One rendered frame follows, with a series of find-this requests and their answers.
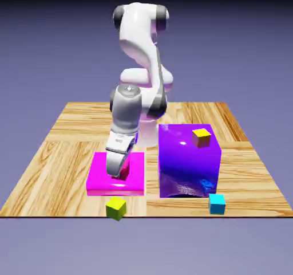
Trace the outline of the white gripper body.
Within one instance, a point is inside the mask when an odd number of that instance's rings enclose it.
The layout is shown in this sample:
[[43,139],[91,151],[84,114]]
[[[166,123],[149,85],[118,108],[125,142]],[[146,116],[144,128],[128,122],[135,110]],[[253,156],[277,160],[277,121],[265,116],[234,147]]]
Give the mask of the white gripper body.
[[108,175],[117,176],[124,163],[129,163],[129,153],[106,152],[106,172]]

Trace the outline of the small red cube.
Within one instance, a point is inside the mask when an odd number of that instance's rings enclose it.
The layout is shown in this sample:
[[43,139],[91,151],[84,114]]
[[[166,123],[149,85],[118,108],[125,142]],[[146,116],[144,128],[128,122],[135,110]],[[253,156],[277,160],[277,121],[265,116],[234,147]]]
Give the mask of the small red cube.
[[126,180],[129,175],[129,163],[124,163],[120,173],[117,176],[112,176],[112,179]]

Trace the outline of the small lime green cube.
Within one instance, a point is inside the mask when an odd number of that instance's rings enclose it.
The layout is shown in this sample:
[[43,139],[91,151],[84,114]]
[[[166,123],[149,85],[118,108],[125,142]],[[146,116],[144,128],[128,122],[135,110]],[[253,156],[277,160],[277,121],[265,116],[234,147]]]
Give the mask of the small lime green cube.
[[106,204],[106,216],[119,221],[126,214],[126,200],[112,197]]

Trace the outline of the small yellow cube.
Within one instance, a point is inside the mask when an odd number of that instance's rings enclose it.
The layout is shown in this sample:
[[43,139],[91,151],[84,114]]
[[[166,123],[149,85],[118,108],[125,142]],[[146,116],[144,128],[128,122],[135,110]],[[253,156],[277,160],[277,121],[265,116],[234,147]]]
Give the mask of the small yellow cube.
[[192,131],[192,141],[197,148],[208,147],[211,141],[211,133],[205,128]]

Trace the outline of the small cyan cube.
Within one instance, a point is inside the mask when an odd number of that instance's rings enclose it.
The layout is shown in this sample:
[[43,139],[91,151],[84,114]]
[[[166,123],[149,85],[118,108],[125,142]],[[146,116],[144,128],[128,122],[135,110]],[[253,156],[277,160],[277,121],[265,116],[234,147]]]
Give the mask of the small cyan cube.
[[214,215],[224,215],[225,213],[225,197],[223,194],[210,194],[209,195],[209,213]]

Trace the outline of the large magenta box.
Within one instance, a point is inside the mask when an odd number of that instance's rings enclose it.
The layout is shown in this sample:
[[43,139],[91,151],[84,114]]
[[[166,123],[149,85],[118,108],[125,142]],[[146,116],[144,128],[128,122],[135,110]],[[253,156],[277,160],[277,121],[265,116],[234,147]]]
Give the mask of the large magenta box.
[[106,173],[106,153],[96,152],[86,181],[87,194],[89,196],[143,196],[144,153],[131,153],[129,165],[129,175],[126,180],[112,179]]

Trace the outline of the large purple box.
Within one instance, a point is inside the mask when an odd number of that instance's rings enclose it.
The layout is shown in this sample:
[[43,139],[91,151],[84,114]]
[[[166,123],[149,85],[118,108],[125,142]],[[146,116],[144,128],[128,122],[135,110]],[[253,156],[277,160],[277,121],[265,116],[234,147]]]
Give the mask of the large purple box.
[[[206,129],[209,145],[197,147],[193,131]],[[206,198],[217,191],[221,148],[209,124],[160,124],[158,148],[161,198]]]

